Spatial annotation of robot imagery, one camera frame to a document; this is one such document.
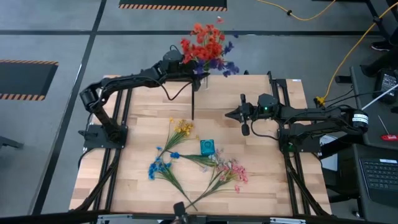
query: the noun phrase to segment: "black robotic arm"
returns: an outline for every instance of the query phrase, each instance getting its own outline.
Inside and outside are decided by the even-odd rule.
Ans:
[[[89,130],[79,131],[85,137],[85,147],[121,148],[126,141],[127,127],[118,125],[105,112],[103,105],[115,91],[146,86],[155,88],[162,86],[166,81],[188,82],[193,91],[200,87],[200,80],[209,73],[195,74],[195,62],[182,63],[183,55],[178,50],[171,50],[151,68],[141,70],[137,75],[117,78],[104,78],[93,83],[80,93],[85,109],[94,114],[101,126],[90,125]]]
[[[301,146],[308,140],[307,138],[314,135],[337,131],[360,135],[368,130],[367,114],[350,106],[339,105],[329,108],[295,109],[283,105],[276,98],[268,94],[259,96],[257,106],[247,103],[245,95],[241,94],[241,106],[225,114],[225,116],[242,123],[242,134],[244,136],[250,134],[250,129],[246,121],[252,121],[251,130],[255,135],[258,135],[252,128],[253,122],[259,119],[273,119],[280,126],[278,130],[279,139],[276,140],[293,146]],[[295,123],[296,121],[313,121],[313,123],[304,125]],[[309,150],[317,152],[317,150],[313,151],[314,147],[311,147]]]

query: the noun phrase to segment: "red artificial flowers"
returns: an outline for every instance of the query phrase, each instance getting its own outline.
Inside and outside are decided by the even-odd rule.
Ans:
[[[200,23],[196,23],[193,26],[191,35],[196,35],[199,45],[191,44],[185,38],[181,40],[185,56],[183,63],[188,63],[196,58],[205,61],[216,59],[223,53],[223,46],[220,43],[225,40],[225,35],[215,28],[213,24],[207,24],[203,27]]]

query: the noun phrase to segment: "pink flower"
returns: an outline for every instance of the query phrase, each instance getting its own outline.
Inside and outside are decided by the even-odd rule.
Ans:
[[[239,193],[241,191],[241,189],[239,188],[238,185],[235,185],[235,191],[236,191],[236,193]]]

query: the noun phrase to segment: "small blue cube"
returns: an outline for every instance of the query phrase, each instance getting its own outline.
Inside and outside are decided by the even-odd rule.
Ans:
[[[200,153],[203,156],[210,156],[216,153],[216,149],[214,147],[214,140],[201,140],[200,141]]]

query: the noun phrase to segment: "black cable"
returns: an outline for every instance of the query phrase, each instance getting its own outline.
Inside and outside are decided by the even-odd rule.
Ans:
[[[274,136],[270,136],[270,135],[266,135],[266,134],[257,134],[257,133],[254,131],[254,129],[253,129],[253,123],[254,123],[255,121],[256,121],[256,120],[252,121],[251,124],[250,124],[251,132],[252,132],[255,136],[265,137],[265,138],[271,138],[271,139],[276,140],[276,141],[279,140],[279,139],[275,138]]]
[[[172,50],[172,47],[174,47],[178,52],[180,52],[180,50],[174,44],[170,45],[170,51]]]
[[[87,133],[87,131],[88,131],[88,126],[90,125],[90,118],[91,118],[91,115],[93,115],[93,113],[90,113],[90,114],[88,115],[88,117],[87,117],[84,139],[86,139],[86,133]]]
[[[337,97],[337,98],[334,98],[334,99],[332,99],[332,100],[326,100],[325,103],[338,100],[338,99],[340,99],[340,98],[342,98],[342,97],[344,97],[344,96],[350,94],[352,91],[354,91],[353,85],[351,85],[351,89],[350,89],[349,92],[347,92],[347,93],[345,93],[344,95],[341,95],[341,96],[339,96],[339,97]]]
[[[333,106],[333,105],[335,105],[335,104],[337,104],[337,103],[340,103],[340,102],[342,102],[342,101],[345,101],[345,100],[348,100],[348,99],[351,99],[351,98],[354,98],[354,97],[359,97],[359,96],[368,95],[368,94],[373,94],[373,93],[382,93],[382,92],[384,92],[384,91],[379,90],[379,91],[372,91],[372,92],[369,92],[369,93],[360,93],[360,94],[357,94],[357,95],[349,96],[349,97],[343,98],[343,99],[341,99],[341,100],[339,100],[339,101],[336,101],[336,102],[332,103],[332,104],[329,105],[328,107],[331,107],[331,106]]]
[[[93,113],[90,113],[90,114],[88,115],[88,117],[87,117],[84,139],[86,139],[86,133],[87,133],[87,131],[88,131],[88,126],[90,125],[90,118],[91,118],[91,115],[93,115]],[[81,163],[81,160],[83,159],[83,157],[84,157],[87,153],[89,153],[91,150],[92,150],[92,149],[87,149],[87,150],[79,157],[79,161],[78,161],[78,164],[77,164],[77,169],[80,168],[80,163]]]
[[[87,149],[87,150],[79,157],[79,161],[78,161],[78,163],[77,163],[77,169],[80,168],[80,163],[81,163],[81,160],[83,159],[83,157],[84,157],[87,153],[91,152],[91,150],[92,150],[92,149]]]
[[[162,87],[163,90],[165,91],[165,93],[166,93],[166,95],[167,95],[167,98],[168,98],[170,101],[173,101],[176,97],[178,97],[178,95],[182,92],[182,90],[183,90],[185,87],[189,86],[190,84],[192,84],[192,82],[188,82],[185,86],[183,86],[183,87],[181,88],[181,90],[178,91],[178,93],[177,93],[173,98],[170,98],[169,93],[167,92],[166,88],[165,88],[162,84],[160,84],[160,87]]]
[[[192,82],[188,82],[187,84],[185,84],[185,86],[183,86],[183,87],[181,88],[180,91],[178,91],[178,93],[177,93],[173,98],[170,98],[170,95],[169,95],[169,93],[167,92],[166,88],[163,86],[163,84],[161,84],[160,82],[158,82],[157,80],[155,80],[155,79],[153,79],[153,78],[149,78],[149,77],[146,77],[146,78],[147,78],[147,79],[150,79],[150,80],[152,80],[152,81],[154,81],[154,82],[156,82],[157,84],[159,84],[159,86],[162,87],[163,90],[164,90],[164,92],[166,93],[167,99],[169,99],[170,101],[173,101],[176,97],[178,97],[178,95],[182,92],[183,89],[185,89],[185,87],[189,86],[189,84],[192,84]]]

